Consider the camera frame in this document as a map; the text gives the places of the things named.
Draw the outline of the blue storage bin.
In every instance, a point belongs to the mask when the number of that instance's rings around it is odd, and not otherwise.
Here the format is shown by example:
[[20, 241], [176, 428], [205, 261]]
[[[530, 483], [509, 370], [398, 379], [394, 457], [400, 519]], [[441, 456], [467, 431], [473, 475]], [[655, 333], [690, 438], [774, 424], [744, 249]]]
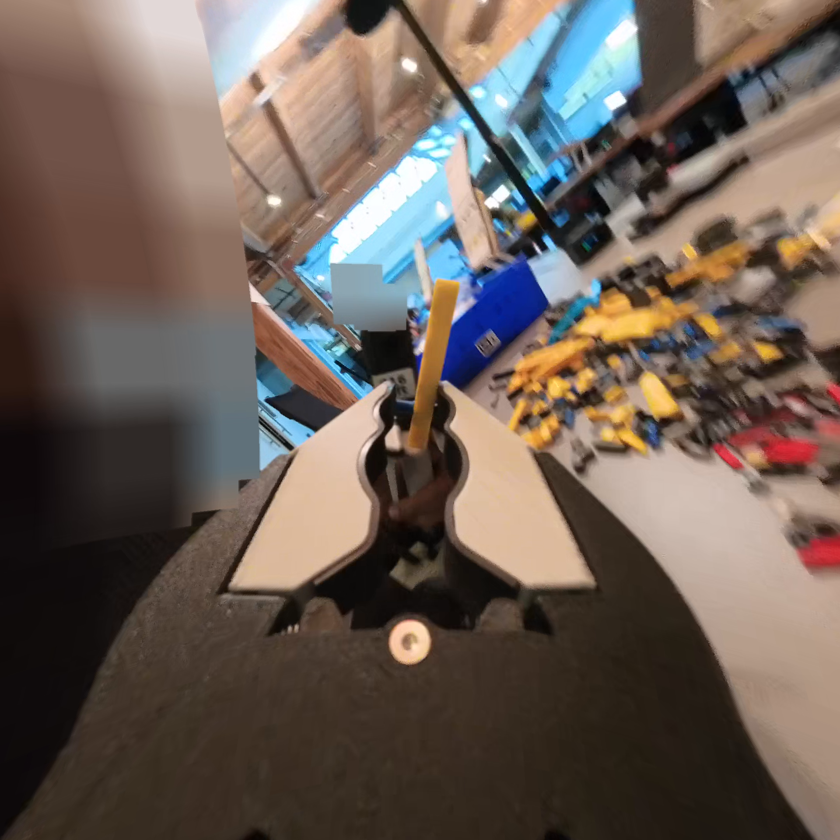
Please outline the blue storage bin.
[[441, 380], [458, 388], [471, 383], [548, 306], [525, 259], [488, 275], [472, 305], [453, 322]]

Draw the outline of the wooden desk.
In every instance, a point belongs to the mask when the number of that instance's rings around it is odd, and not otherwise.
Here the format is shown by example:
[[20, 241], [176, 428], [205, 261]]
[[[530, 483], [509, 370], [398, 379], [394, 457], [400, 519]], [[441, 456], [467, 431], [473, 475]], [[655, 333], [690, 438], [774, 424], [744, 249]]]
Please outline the wooden desk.
[[255, 346], [290, 382], [320, 401], [345, 410], [359, 398], [274, 312], [248, 284]]

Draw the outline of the pile of yellow blue bricks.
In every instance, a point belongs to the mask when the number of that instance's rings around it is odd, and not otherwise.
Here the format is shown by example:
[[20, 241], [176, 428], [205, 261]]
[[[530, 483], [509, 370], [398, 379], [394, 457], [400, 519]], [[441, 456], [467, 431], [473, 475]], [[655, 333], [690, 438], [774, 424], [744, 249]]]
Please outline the pile of yellow blue bricks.
[[838, 403], [838, 374], [824, 385], [772, 384], [822, 362], [784, 306], [814, 276], [838, 272], [837, 245], [838, 207], [826, 206], [798, 225], [781, 211], [744, 226], [721, 217], [673, 265], [629, 261], [551, 311], [546, 340], [500, 375], [507, 428], [533, 450], [567, 434], [583, 473], [597, 453], [645, 457], [672, 445], [713, 457], [688, 435], [719, 400], [739, 407], [802, 389], [820, 406], [829, 395]]

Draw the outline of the yellow holed beam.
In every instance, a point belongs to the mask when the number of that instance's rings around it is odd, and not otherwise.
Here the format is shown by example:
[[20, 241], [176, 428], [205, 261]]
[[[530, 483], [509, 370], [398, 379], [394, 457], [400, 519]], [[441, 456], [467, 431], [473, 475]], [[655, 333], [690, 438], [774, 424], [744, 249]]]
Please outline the yellow holed beam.
[[412, 422], [405, 444], [406, 452], [411, 456], [420, 455], [428, 444], [458, 297], [457, 281], [436, 281], [417, 379]]

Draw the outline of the small black device with screen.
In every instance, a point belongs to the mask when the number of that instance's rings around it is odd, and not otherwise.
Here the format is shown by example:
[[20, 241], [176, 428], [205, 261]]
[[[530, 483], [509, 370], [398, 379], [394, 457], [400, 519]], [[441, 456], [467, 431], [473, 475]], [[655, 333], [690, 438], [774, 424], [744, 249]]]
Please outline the small black device with screen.
[[563, 250], [576, 266], [582, 266], [614, 240], [614, 234], [606, 221], [599, 216], [577, 217], [561, 229]]

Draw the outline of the instruction sign board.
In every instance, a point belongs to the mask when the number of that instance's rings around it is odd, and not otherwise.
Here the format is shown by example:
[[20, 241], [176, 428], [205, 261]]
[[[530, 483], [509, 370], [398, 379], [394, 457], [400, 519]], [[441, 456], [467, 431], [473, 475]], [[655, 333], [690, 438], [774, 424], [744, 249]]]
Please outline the instruction sign board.
[[490, 211], [471, 179], [467, 141], [462, 132], [456, 135], [444, 172], [456, 232], [469, 267], [472, 270], [487, 268], [497, 260], [501, 250]]

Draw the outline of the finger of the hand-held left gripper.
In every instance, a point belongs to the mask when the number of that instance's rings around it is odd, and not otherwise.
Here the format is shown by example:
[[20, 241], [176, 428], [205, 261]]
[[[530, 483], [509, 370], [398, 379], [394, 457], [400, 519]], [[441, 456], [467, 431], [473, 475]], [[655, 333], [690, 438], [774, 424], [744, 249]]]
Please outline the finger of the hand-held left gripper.
[[386, 477], [394, 503], [414, 497], [434, 479], [429, 449], [423, 452], [407, 446], [408, 432], [393, 425], [385, 434]]

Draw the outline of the person's left hand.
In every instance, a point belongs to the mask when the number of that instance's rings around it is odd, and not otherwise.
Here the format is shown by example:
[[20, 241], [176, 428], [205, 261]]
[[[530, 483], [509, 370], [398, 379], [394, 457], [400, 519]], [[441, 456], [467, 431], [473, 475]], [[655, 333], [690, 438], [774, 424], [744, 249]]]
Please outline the person's left hand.
[[386, 506], [384, 524], [394, 529], [432, 531], [445, 519], [447, 499], [454, 485], [449, 474], [439, 474], [417, 492]]

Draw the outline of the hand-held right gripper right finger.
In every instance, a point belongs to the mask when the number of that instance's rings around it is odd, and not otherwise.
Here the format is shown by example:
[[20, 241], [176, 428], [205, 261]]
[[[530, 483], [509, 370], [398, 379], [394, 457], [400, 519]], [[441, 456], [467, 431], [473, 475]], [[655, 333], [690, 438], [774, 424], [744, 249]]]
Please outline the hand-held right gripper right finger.
[[459, 389], [444, 382], [447, 442], [460, 457], [446, 533], [468, 560], [522, 594], [595, 588], [571, 527], [535, 454]]

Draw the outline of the black slanted pole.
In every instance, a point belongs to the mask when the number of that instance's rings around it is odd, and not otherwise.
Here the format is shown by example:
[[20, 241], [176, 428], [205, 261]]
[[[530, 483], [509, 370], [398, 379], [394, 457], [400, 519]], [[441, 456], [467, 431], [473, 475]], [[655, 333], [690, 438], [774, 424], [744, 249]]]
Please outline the black slanted pole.
[[490, 152], [496, 158], [503, 171], [508, 175], [509, 180], [516, 187], [528, 206], [528, 209], [534, 215], [536, 226], [549, 237], [554, 245], [560, 247], [560, 228], [554, 222], [550, 211], [533, 189], [531, 189], [526, 178], [519, 171], [515, 161], [481, 115], [469, 93], [462, 86], [446, 59], [438, 51], [433, 40], [428, 36], [408, 4], [404, 1], [347, 1], [343, 5], [343, 15], [346, 25], [355, 35], [366, 37], [383, 23], [392, 9], [400, 15], [417, 43], [422, 47], [427, 58], [429, 58], [433, 68], [436, 69], [438, 75], [443, 79], [450, 93], [475, 125]]

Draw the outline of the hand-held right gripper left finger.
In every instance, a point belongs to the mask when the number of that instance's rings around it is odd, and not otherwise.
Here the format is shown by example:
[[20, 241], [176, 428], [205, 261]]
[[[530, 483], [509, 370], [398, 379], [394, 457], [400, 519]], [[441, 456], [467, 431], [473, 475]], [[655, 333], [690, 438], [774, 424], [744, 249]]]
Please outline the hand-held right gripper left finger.
[[234, 595], [303, 595], [374, 543], [380, 501], [367, 458], [393, 424], [391, 382], [299, 446], [227, 584]]

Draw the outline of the person's black sweater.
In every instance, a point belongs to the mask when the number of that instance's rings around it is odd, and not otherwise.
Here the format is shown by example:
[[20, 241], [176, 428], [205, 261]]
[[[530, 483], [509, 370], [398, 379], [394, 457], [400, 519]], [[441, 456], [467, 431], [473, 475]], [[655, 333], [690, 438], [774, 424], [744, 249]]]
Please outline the person's black sweater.
[[2, 586], [2, 838], [270, 838], [230, 777], [251, 521], [93, 542]]

